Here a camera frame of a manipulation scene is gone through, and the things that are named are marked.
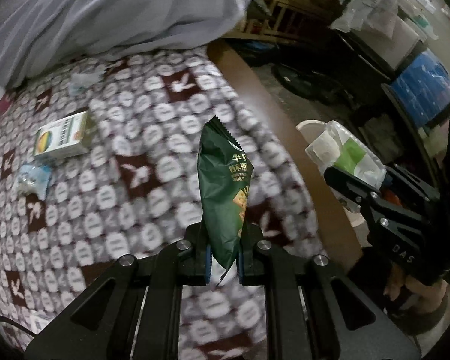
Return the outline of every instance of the gray blanket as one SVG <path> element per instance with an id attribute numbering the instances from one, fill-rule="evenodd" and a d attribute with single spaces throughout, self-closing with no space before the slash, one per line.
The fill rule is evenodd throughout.
<path id="1" fill-rule="evenodd" d="M 250 0 L 0 0 L 0 84 L 60 61 L 187 49 L 231 30 Z"/>

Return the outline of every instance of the bed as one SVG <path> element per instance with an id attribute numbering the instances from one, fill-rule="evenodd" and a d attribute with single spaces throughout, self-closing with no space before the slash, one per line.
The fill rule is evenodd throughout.
<path id="1" fill-rule="evenodd" d="M 36 43 L 23 42 L 17 50 L 26 62 L 4 63 L 8 54 L 0 64 L 1 79 L 20 85 L 0 117 L 0 315 L 34 330 L 31 313 L 53 318 L 121 255 L 156 254 L 200 221 L 196 155 L 213 115 L 254 165 L 247 218 L 266 238 L 294 254 L 329 253 L 346 269 L 360 256 L 300 133 L 226 44 L 174 50 L 171 42 L 163 50 L 154 39 L 143 42 L 153 51 L 74 51 L 65 62 L 63 53 L 49 58 L 36 74 Z M 71 74 L 94 71 L 105 71 L 103 80 L 70 96 Z M 97 122 L 90 152 L 56 164 L 44 202 L 19 196 L 17 171 L 34 163 L 37 129 L 84 108 Z M 263 289 L 242 288 L 234 268 L 215 288 L 222 273 L 214 263 L 210 286 L 184 288 L 181 359 L 238 356 L 266 337 Z M 21 350 L 31 340 L 5 323 L 0 332 Z"/>

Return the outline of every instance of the human hand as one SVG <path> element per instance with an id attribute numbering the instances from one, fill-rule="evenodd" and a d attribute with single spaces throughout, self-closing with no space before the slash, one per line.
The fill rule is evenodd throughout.
<path id="1" fill-rule="evenodd" d="M 425 286 L 414 277 L 407 275 L 399 265 L 393 263 L 383 294 L 388 295 L 391 301 L 395 301 L 402 287 L 420 295 L 417 304 L 414 306 L 414 311 L 417 314 L 429 314 L 437 310 L 447 291 L 447 283 L 443 279 L 432 286 Z"/>

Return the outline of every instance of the screw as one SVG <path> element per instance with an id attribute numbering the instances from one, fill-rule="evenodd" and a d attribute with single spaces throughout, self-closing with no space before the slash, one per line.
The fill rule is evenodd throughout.
<path id="1" fill-rule="evenodd" d="M 126 254 L 125 256 L 120 257 L 119 262 L 121 266 L 130 266 L 133 264 L 135 257 L 131 254 Z"/>
<path id="2" fill-rule="evenodd" d="M 190 241 L 186 240 L 186 239 L 181 239 L 180 241 L 178 241 L 176 243 L 176 247 L 179 248 L 181 251 L 186 251 L 188 249 L 190 249 L 192 246 L 192 244 L 190 243 Z"/>
<path id="3" fill-rule="evenodd" d="M 259 249 L 267 251 L 272 247 L 272 243 L 270 241 L 267 241 L 266 239 L 263 239 L 257 242 L 257 246 Z"/>
<path id="4" fill-rule="evenodd" d="M 326 266 L 329 262 L 329 259 L 323 254 L 317 254 L 316 256 L 313 256 L 313 262 L 318 266 Z"/>

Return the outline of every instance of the plastic wrapper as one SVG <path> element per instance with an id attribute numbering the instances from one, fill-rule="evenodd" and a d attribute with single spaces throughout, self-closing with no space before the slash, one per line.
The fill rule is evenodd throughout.
<path id="1" fill-rule="evenodd" d="M 247 155 L 218 117 L 205 123 L 198 152 L 202 224 L 211 252 L 226 272 L 239 252 L 252 172 Z"/>
<path id="2" fill-rule="evenodd" d="M 397 12 L 398 0 L 350 0 L 341 17 L 336 19 L 330 28 L 342 32 L 372 30 L 391 39 Z"/>
<path id="3" fill-rule="evenodd" d="M 73 73 L 68 84 L 68 94 L 75 97 L 84 93 L 90 86 L 99 83 L 104 76 L 104 71 L 94 73 Z"/>
<path id="4" fill-rule="evenodd" d="M 382 161 L 373 154 L 355 135 L 336 121 L 327 123 L 325 131 L 315 139 L 306 152 L 319 167 L 320 173 L 331 166 L 336 166 L 380 189 L 387 174 Z M 359 207 L 338 192 L 335 195 L 342 202 L 347 202 L 347 208 L 358 212 Z"/>
<path id="5" fill-rule="evenodd" d="M 450 75 L 430 50 L 422 52 L 391 88 L 417 128 L 450 104 Z"/>
<path id="6" fill-rule="evenodd" d="M 51 174 L 52 170 L 46 165 L 22 165 L 17 175 L 17 192 L 22 195 L 34 193 L 44 201 Z"/>

